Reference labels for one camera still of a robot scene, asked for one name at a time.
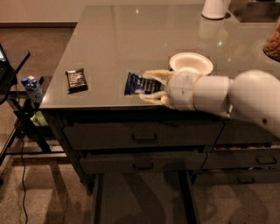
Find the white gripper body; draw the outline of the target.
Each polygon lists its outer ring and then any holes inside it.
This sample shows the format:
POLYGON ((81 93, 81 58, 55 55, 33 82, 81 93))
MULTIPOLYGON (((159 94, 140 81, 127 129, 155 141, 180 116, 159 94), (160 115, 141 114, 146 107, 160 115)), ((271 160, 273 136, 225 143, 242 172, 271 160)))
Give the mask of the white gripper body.
POLYGON ((202 75, 188 71, 177 72, 167 81, 164 90, 167 93, 169 105, 179 111, 194 111, 194 87, 202 75))

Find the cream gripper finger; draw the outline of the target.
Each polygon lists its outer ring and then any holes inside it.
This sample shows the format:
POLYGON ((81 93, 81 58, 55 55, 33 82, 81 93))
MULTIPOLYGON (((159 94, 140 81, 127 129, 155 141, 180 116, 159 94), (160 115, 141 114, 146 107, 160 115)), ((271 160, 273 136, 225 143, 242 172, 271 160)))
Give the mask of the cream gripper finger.
POLYGON ((145 79, 156 80, 165 85, 174 74, 173 71, 168 70, 149 70, 145 71, 142 76, 145 79))
POLYGON ((153 94, 140 94, 140 99, 155 105, 170 106, 168 95, 165 91, 159 91, 153 94))

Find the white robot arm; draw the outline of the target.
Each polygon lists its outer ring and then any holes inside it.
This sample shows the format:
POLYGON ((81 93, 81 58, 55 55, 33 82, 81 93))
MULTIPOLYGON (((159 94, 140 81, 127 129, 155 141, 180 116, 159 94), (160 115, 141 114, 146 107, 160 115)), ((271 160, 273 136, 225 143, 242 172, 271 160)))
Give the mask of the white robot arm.
POLYGON ((140 94, 146 102, 248 121, 280 137, 280 80, 269 73, 249 70, 230 79, 190 71, 151 70, 143 77, 164 85, 156 93, 140 94))

